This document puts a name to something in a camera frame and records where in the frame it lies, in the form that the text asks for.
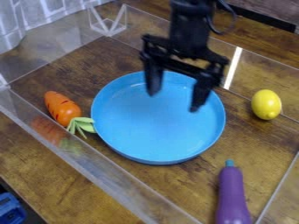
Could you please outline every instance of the carrot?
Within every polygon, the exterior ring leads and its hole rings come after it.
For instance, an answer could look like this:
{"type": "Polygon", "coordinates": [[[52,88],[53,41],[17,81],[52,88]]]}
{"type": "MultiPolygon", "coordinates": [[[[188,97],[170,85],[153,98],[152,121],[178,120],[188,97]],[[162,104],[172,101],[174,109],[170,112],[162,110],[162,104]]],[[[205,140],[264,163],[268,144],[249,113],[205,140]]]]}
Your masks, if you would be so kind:
{"type": "Polygon", "coordinates": [[[54,125],[42,116],[36,116],[30,122],[32,129],[49,141],[54,146],[60,146],[61,140],[65,138],[66,133],[60,126],[54,125]]]}
{"type": "Polygon", "coordinates": [[[62,94],[48,91],[44,94],[44,103],[52,118],[62,127],[69,125],[72,118],[81,117],[78,105],[62,94]]]}

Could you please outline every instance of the purple eggplant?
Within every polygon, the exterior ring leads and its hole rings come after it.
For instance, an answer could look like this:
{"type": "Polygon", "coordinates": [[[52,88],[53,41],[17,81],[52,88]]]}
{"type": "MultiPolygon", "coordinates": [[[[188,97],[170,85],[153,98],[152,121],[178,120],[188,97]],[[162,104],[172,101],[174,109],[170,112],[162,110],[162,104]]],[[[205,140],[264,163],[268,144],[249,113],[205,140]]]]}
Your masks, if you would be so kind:
{"type": "Polygon", "coordinates": [[[226,160],[218,174],[218,207],[216,224],[250,224],[248,206],[242,187],[242,175],[226,160]]]}

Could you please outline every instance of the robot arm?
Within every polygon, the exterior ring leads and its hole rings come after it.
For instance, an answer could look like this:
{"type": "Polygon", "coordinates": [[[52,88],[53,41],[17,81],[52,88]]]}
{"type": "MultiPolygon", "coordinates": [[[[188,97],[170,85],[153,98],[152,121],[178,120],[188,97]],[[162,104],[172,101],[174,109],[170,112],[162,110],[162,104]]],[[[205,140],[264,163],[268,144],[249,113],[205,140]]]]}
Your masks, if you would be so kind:
{"type": "Polygon", "coordinates": [[[169,37],[160,38],[148,34],[142,36],[144,49],[140,52],[140,59],[144,62],[146,92],[149,95],[158,92],[164,69],[192,77],[196,83],[192,90],[190,112],[204,104],[212,88],[220,84],[224,67],[229,63],[225,57],[206,47],[210,30],[220,34],[210,24],[214,1],[170,0],[169,37]],[[174,60],[173,56],[180,59],[205,60],[209,64],[205,68],[198,68],[174,60]]]}

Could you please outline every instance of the blue bowl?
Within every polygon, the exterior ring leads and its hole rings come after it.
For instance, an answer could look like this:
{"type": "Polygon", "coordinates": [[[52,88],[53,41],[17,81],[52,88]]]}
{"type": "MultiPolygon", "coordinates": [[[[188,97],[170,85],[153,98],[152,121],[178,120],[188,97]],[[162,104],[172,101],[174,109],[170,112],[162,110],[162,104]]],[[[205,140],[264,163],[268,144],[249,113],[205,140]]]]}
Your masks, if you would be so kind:
{"type": "Polygon", "coordinates": [[[94,129],[125,158],[149,165],[177,164],[200,155],[217,141],[225,111],[213,91],[204,106],[189,112],[194,79],[162,73],[162,89],[149,96],[144,72],[109,82],[90,106],[94,129]]]}

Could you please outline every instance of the lemon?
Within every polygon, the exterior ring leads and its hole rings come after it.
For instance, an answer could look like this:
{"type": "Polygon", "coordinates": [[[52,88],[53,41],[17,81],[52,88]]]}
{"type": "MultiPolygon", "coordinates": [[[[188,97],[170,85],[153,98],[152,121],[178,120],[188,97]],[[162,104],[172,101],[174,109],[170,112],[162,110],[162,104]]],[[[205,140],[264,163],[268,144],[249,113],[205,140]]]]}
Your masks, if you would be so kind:
{"type": "Polygon", "coordinates": [[[277,117],[281,111],[281,101],[272,90],[258,90],[250,100],[250,108],[256,116],[264,120],[277,117]]]}

